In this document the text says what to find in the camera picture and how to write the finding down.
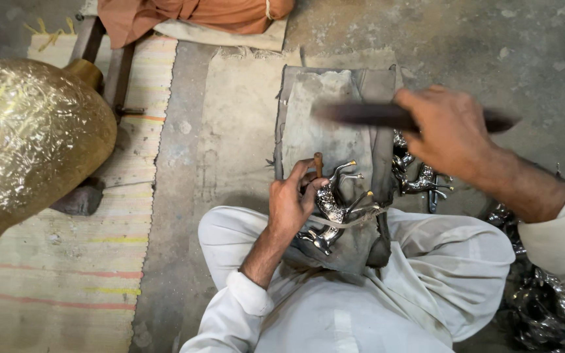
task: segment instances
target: woven mat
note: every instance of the woven mat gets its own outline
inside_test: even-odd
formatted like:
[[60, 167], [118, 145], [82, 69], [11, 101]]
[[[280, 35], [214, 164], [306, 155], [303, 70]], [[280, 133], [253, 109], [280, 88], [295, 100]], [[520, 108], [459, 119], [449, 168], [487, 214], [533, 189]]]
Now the woven mat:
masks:
[[[74, 35], [31, 59], [63, 67]], [[97, 212], [72, 217], [47, 209], [0, 238], [0, 352], [127, 352], [147, 240], [161, 129], [178, 41], [152, 36], [137, 44], [127, 107], [113, 156], [95, 173], [107, 186]], [[104, 38], [96, 64], [106, 75]]]

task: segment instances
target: silver deer figurine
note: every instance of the silver deer figurine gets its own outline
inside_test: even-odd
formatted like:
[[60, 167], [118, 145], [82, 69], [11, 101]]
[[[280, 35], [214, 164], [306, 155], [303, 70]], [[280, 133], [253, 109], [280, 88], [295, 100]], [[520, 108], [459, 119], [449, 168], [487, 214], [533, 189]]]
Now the silver deer figurine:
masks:
[[[357, 162], [351, 160], [348, 163], [336, 167], [331, 176], [326, 176], [330, 181], [326, 186], [318, 190], [315, 197], [315, 204], [317, 204], [320, 214], [329, 221], [336, 223], [344, 223], [352, 213], [359, 213], [370, 209], [381, 208], [378, 204], [372, 203], [365, 207], [355, 209], [361, 200], [366, 196], [371, 196], [372, 192], [367, 191], [359, 196], [356, 200], [346, 206], [343, 203], [343, 198], [339, 191], [339, 185], [346, 179], [363, 179], [361, 174], [344, 174], [341, 173], [342, 169], [357, 165]], [[331, 226], [324, 226], [322, 229], [311, 227], [307, 232], [298, 232], [296, 237], [302, 240], [310, 241], [325, 255], [332, 253], [330, 246], [341, 237], [345, 229], [336, 228]]]

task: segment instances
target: silver horse figurine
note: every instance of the silver horse figurine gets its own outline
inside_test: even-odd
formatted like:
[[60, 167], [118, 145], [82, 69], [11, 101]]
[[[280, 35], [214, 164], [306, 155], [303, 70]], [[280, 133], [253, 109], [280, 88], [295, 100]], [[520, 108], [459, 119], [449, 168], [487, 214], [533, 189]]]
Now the silver horse figurine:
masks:
[[440, 175], [444, 178], [446, 178], [449, 181], [452, 181], [453, 178], [442, 174], [442, 173], [435, 173], [435, 171], [433, 171], [433, 169], [422, 163], [420, 164], [420, 171], [418, 172], [418, 179], [416, 181], [408, 181], [407, 177], [400, 173], [398, 171], [398, 168], [396, 166], [393, 167], [394, 169], [394, 175], [396, 176], [396, 179], [398, 179], [398, 181], [400, 181], [400, 192], [401, 195], [404, 195], [406, 193], [419, 193], [422, 191], [434, 191], [435, 193], [439, 194], [440, 196], [442, 196], [442, 198], [446, 198], [446, 194], [437, 190], [437, 188], [447, 188], [449, 190], [453, 190], [454, 188], [450, 185], [444, 185], [444, 184], [437, 184], [435, 182], [435, 175]]
[[[339, 185], [341, 184], [341, 182], [346, 179], [363, 179], [363, 175], [361, 174], [341, 173], [342, 169], [353, 165], [357, 165], [357, 162], [351, 160], [346, 164], [342, 164], [336, 167], [333, 171], [333, 175], [326, 176], [326, 178], [328, 178], [329, 180], [329, 183], [318, 190], [317, 196], [315, 197], [315, 204], [317, 204], [319, 212], [322, 214], [322, 216], [324, 216], [324, 218], [329, 221], [343, 223], [347, 221], [347, 218], [351, 213], [381, 208], [378, 204], [372, 203], [365, 207], [355, 209], [355, 207], [361, 200], [363, 200], [364, 197], [372, 195], [371, 191], [367, 191], [363, 195], [359, 196], [352, 202], [352, 204], [350, 204], [350, 206], [346, 206], [343, 203], [343, 198], [341, 197], [341, 193], [339, 191]], [[330, 246], [333, 245], [333, 243], [341, 237], [344, 230], [345, 229], [343, 228], [336, 228], [331, 226], [324, 226], [322, 229], [311, 227], [307, 232], [298, 232], [296, 234], [296, 237], [302, 240], [310, 241], [322, 253], [324, 253], [325, 255], [330, 255], [332, 253]]]

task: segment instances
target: wooden tool handle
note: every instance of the wooden tool handle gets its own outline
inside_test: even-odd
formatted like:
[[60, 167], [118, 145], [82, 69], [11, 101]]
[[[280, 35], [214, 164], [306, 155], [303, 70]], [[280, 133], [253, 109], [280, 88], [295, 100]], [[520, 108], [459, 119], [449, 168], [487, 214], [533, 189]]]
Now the wooden tool handle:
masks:
[[324, 167], [324, 163], [322, 162], [321, 152], [316, 152], [313, 155], [313, 160], [315, 161], [315, 170], [318, 172], [318, 178], [323, 177], [321, 169]]

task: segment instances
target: orange cloth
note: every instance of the orange cloth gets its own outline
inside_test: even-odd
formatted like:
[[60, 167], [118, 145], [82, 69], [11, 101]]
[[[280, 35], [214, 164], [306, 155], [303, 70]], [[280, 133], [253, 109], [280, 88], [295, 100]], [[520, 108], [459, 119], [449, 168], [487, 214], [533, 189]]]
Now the orange cloth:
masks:
[[[287, 16], [294, 0], [270, 0], [273, 20]], [[229, 33], [263, 33], [272, 20], [266, 0], [99, 0], [97, 13], [111, 37], [111, 47], [121, 48], [167, 19], [196, 23]]]

